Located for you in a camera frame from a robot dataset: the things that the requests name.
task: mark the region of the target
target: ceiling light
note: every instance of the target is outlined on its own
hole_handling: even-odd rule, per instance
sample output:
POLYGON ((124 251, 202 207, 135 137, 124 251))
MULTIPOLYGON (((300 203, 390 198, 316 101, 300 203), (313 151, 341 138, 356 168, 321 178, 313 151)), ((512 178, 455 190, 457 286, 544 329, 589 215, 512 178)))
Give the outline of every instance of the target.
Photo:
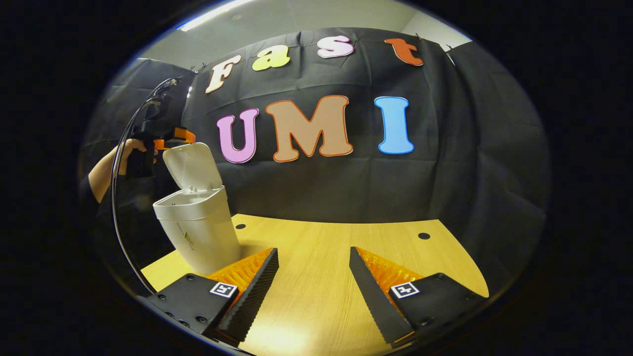
POLYGON ((228 12, 231 9, 234 9, 234 8, 240 6, 240 5, 249 3, 251 1, 253 1, 253 0, 235 0, 235 1, 231 1, 230 3, 227 3, 227 4, 224 4, 222 6, 219 6, 219 7, 215 8, 215 9, 213 9, 213 10, 211 10, 211 11, 209 11, 209 12, 203 14, 203 15, 200 15, 200 16, 196 17, 195 19, 185 23, 184 25, 180 26, 178 28, 178 30, 187 32, 190 29, 193 29, 194 27, 200 26, 203 23, 207 22, 208 20, 211 20, 212 18, 214 18, 214 17, 216 17, 216 16, 218 16, 220 14, 228 12))

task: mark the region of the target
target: black sleeve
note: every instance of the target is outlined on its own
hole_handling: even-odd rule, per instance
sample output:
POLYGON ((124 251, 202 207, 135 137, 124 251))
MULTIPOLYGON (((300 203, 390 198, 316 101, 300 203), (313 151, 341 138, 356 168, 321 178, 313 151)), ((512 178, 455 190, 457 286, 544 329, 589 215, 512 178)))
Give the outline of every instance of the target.
POLYGON ((98 208, 99 203, 92 193, 88 176, 86 176, 79 184, 79 211, 80 218, 88 228, 92 227, 98 208))

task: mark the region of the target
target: ceiling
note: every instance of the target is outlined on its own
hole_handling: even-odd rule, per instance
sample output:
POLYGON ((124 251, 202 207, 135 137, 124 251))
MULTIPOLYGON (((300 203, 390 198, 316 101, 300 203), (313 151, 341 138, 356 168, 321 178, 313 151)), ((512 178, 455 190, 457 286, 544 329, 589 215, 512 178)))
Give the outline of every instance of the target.
MULTIPOLYGON (((254 0, 187 32, 171 30, 137 56, 197 69, 203 62, 219 60, 236 49, 290 32, 325 27, 402 32, 416 14, 420 16, 415 8, 393 0, 254 0)), ((437 22, 436 27, 439 24, 455 32, 437 20, 432 21, 437 22)), ((419 26, 407 28, 411 32, 419 26)))

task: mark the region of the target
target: person's arm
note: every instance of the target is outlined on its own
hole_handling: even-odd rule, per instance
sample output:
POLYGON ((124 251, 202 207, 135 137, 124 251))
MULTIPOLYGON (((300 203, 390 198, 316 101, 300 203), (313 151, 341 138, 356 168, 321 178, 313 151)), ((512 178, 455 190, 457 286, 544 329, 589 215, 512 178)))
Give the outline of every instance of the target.
MULTIPOLYGON (((133 149, 138 149, 141 152, 147 151, 145 146, 143 146, 143 142, 137 139, 129 139, 125 142, 125 146, 123 147, 123 153, 121 155, 121 165, 119 167, 118 173, 120 175, 125 175, 127 171, 127 158, 132 153, 133 149)), ((107 155, 105 155, 98 163, 94 166, 94 168, 88 173, 88 181, 90 184, 90 189, 92 190, 92 194, 94 198, 97 200, 97 203, 101 203, 103 196, 108 191, 110 187, 110 180, 112 178, 112 164, 115 161, 116 155, 116 147, 112 149, 107 155)))

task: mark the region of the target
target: person's hand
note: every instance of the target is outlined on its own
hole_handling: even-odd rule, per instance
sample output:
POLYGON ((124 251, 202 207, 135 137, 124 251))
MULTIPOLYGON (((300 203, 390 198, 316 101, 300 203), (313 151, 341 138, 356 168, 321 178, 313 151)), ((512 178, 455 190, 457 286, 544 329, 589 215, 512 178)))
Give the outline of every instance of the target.
MULTIPOLYGON (((123 146, 123 153, 121 154, 121 165, 119 167, 119 174, 125 175, 127 172, 127 158, 130 156, 134 149, 138 149, 141 152, 147 151, 143 142, 138 139, 128 139, 125 141, 125 145, 123 146)), ((112 157, 116 155, 116 147, 112 149, 112 157)), ((154 156, 158 154, 157 150, 154 150, 154 156)))

